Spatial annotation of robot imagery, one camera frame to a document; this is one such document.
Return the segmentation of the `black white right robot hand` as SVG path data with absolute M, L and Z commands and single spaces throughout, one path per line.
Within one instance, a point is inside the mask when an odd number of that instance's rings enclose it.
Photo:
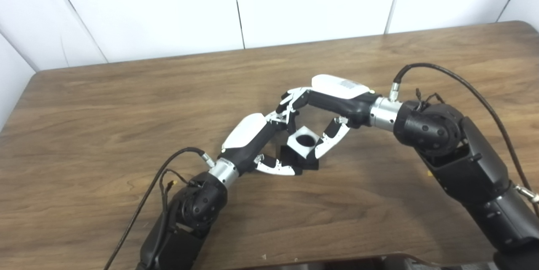
M 352 80 L 316 75 L 311 86 L 290 89 L 281 96 L 276 113 L 285 117 L 289 134 L 296 134 L 295 116 L 306 105 L 338 116 L 333 118 L 314 146 L 302 151 L 300 144 L 288 144 L 308 163 L 320 159 L 343 139 L 351 128 L 371 126 L 371 110 L 381 95 Z

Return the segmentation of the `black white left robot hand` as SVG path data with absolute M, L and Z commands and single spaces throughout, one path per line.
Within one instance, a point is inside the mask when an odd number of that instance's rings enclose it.
M 286 119 L 276 112 L 252 113 L 244 117 L 221 146 L 219 159 L 231 163 L 239 176 L 258 170 L 266 174 L 300 176 L 301 168 L 262 153 L 277 134 L 286 129 Z

